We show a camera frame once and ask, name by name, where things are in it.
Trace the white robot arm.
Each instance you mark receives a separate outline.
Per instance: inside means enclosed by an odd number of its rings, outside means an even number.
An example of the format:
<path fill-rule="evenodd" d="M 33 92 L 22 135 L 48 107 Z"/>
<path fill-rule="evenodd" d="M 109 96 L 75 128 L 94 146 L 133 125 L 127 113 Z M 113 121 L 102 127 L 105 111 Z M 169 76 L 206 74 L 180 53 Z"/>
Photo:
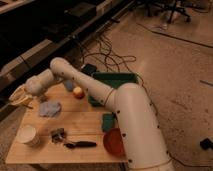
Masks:
<path fill-rule="evenodd" d="M 49 69 L 29 78 L 9 100 L 13 105 L 24 104 L 62 80 L 74 81 L 117 115 L 129 171 L 175 171 L 151 100 L 137 83 L 124 83 L 115 89 L 55 57 Z"/>

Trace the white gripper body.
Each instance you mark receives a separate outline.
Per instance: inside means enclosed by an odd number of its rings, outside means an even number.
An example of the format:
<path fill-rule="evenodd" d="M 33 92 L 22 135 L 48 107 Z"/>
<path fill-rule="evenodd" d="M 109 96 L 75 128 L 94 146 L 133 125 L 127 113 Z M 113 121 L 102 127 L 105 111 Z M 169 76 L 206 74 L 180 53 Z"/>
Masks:
<path fill-rule="evenodd" d="M 36 76 L 33 76 L 26 81 L 25 89 L 29 94 L 33 96 L 39 96 L 45 92 L 40 79 Z"/>

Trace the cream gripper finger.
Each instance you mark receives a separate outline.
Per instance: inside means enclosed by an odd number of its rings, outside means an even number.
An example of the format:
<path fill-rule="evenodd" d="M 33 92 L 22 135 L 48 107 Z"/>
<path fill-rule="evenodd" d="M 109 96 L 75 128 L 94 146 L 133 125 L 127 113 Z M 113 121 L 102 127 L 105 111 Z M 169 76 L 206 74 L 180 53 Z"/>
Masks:
<path fill-rule="evenodd" d="M 24 96 L 20 98 L 12 98 L 10 100 L 10 104 L 13 106 L 21 106 L 21 105 L 28 105 L 32 101 L 31 96 Z"/>
<path fill-rule="evenodd" d="M 25 94 L 26 94 L 25 85 L 22 84 L 12 93 L 12 95 L 9 97 L 9 99 L 17 100 L 17 99 L 23 98 L 25 96 Z"/>

